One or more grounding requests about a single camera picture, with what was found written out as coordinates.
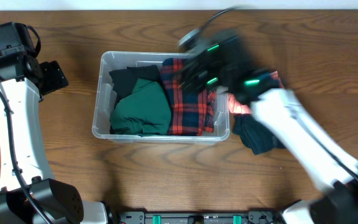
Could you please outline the clear plastic storage bin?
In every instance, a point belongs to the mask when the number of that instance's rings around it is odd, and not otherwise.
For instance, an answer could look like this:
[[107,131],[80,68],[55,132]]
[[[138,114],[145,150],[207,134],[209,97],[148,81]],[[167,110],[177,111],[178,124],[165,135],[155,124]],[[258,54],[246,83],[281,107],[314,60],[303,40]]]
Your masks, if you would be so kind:
[[225,141],[231,132],[228,95],[226,89],[219,87],[216,90],[216,99],[213,104],[212,133],[204,132],[201,136],[147,136],[117,135],[110,133],[111,112],[115,108],[117,93],[113,90],[114,83],[109,72],[127,67],[162,66],[166,58],[190,58],[192,54],[161,53],[161,52],[120,52],[107,51],[101,56],[99,69],[98,89],[94,109],[92,133],[98,139],[112,142],[152,142],[152,143],[182,143],[182,144],[216,144]]

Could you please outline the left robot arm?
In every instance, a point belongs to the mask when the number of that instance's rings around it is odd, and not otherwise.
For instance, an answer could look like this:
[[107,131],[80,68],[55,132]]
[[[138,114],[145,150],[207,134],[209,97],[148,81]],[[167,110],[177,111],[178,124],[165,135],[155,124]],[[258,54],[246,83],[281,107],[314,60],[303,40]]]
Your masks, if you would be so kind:
[[0,25],[0,223],[107,223],[103,203],[84,201],[49,166],[39,104],[68,80],[56,61],[37,60],[40,49],[33,27]]

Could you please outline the red navy plaid cloth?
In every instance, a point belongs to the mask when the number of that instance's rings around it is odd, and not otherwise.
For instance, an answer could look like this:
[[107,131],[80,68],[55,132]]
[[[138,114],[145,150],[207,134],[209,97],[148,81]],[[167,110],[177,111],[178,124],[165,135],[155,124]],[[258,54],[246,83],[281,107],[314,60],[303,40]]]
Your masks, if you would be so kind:
[[187,92],[180,87],[178,72],[184,60],[168,58],[162,62],[160,79],[170,105],[172,118],[167,134],[171,136],[201,136],[214,131],[216,92],[203,90]]

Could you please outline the dark teal garment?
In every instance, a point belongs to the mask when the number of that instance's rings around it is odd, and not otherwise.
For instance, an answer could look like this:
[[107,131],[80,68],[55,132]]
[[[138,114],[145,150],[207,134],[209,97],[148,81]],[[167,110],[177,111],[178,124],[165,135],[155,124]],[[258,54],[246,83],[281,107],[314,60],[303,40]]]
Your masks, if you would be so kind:
[[234,116],[233,133],[240,137],[243,145],[251,149],[254,155],[263,154],[275,148],[286,148],[271,131],[250,114]]

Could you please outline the black pants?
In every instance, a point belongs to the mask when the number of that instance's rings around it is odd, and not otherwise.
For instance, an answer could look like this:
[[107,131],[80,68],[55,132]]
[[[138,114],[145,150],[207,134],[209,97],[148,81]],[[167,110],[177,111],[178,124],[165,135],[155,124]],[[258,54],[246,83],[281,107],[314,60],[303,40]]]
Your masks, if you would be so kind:
[[153,82],[160,81],[159,70],[156,65],[127,67],[126,69],[110,71],[109,75],[114,84],[113,90],[117,93],[117,96],[120,99],[125,98],[132,93],[139,78]]

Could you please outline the pink shirt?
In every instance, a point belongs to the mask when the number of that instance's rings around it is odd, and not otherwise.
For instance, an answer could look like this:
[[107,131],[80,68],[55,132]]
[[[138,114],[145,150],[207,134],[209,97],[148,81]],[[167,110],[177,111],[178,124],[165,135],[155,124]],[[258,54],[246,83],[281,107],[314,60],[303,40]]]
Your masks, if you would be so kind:
[[277,71],[262,73],[256,78],[242,82],[243,89],[229,92],[228,107],[232,114],[251,114],[250,103],[257,101],[258,96],[272,88],[284,88]]

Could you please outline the dark green garment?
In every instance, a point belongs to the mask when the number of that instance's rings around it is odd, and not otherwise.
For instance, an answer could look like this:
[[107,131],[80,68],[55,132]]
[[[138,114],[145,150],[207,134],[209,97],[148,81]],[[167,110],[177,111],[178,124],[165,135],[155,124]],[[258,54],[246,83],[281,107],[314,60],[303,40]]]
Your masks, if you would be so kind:
[[110,115],[111,131],[123,135],[166,135],[172,113],[158,82],[138,79],[132,93],[121,99]]

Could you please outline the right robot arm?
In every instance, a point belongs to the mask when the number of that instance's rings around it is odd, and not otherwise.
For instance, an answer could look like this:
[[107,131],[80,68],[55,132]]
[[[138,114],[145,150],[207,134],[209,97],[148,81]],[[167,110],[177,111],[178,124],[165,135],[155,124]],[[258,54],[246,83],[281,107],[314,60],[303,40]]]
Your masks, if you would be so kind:
[[254,60],[234,31],[204,39],[195,29],[179,46],[191,54],[180,71],[181,87],[225,86],[298,159],[322,193],[285,208],[283,223],[358,223],[358,160],[326,133],[292,90]]

